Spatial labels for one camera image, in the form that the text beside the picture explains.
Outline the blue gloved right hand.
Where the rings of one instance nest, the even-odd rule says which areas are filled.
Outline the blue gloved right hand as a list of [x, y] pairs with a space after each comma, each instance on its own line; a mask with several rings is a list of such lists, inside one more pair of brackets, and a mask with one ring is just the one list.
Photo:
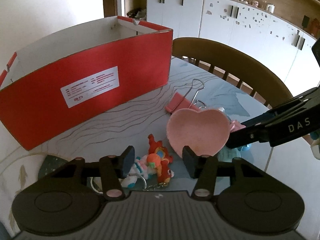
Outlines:
[[319, 138], [319, 131], [311, 132], [310, 137], [313, 140], [311, 144], [311, 151], [313, 153], [313, 156], [317, 159], [320, 160], [320, 152], [319, 152], [319, 147], [320, 147], [320, 138]]

